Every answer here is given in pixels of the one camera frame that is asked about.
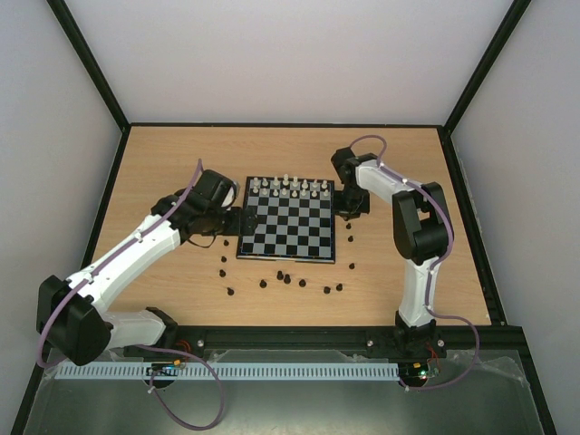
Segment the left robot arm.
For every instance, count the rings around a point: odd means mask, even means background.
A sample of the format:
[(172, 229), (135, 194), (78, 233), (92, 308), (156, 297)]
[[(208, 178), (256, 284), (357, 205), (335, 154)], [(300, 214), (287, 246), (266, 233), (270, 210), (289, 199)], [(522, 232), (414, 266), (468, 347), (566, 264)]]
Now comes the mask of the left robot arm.
[(167, 352), (178, 329), (170, 316), (155, 307), (135, 313), (110, 307), (149, 266), (192, 236), (251, 234), (251, 215), (234, 205), (238, 192), (235, 181), (196, 169), (184, 189), (161, 198), (107, 254), (66, 279), (46, 278), (38, 295), (39, 344), (50, 344), (78, 366), (112, 348), (145, 345)]

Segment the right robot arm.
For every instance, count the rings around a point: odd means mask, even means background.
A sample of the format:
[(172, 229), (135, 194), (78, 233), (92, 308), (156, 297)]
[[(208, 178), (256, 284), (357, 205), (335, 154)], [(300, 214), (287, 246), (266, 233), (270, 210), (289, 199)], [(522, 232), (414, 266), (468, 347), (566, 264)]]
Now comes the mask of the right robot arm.
[(401, 353), (413, 355), (435, 336), (435, 285), (453, 244), (443, 189), (403, 176), (372, 153), (357, 156), (350, 147), (338, 149), (331, 162), (343, 184), (333, 194), (336, 215), (351, 220), (368, 214), (371, 194), (391, 206), (394, 244), (406, 261), (393, 340)]

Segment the black and silver chessboard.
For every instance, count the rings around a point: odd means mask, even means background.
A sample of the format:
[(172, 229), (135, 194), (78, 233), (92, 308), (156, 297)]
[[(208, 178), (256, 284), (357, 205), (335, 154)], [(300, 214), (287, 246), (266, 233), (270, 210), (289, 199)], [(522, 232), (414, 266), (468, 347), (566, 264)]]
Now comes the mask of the black and silver chessboard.
[[(260, 180), (259, 195), (253, 196), (253, 179)], [(268, 180), (269, 195), (261, 196), (262, 179)], [(243, 208), (256, 208), (258, 226), (253, 236), (240, 237), (237, 242), (238, 259), (290, 260), (304, 263), (333, 264), (335, 262), (335, 224), (333, 195), (334, 182), (329, 179), (317, 179), (319, 189), (317, 198), (312, 198), (311, 184), (315, 179), (306, 179), (309, 183), (308, 197), (302, 198), (303, 180), (299, 178), (299, 188), (292, 185), (294, 177), (289, 177), (289, 187), (283, 186), (283, 177), (278, 177), (279, 187), (274, 188), (274, 177), (248, 177), (246, 179)], [(323, 180), (327, 180), (329, 197), (324, 198), (321, 189)], [(278, 189), (279, 196), (273, 197), (272, 191)], [(287, 196), (281, 196), (281, 190), (287, 189)], [(292, 191), (298, 192), (292, 198)]]

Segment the black aluminium frame rail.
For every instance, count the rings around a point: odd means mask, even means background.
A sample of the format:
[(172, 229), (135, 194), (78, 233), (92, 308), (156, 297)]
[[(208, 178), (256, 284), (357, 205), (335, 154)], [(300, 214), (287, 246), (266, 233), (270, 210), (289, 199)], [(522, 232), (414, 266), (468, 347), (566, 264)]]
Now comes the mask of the black aluminium frame rail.
[(210, 327), (172, 325), (154, 343), (161, 352), (188, 351), (207, 359), (214, 351), (339, 351), (392, 362), (420, 362), (451, 350), (517, 351), (529, 355), (520, 327), (496, 325), (426, 326), (406, 334), (399, 326), (384, 327)]

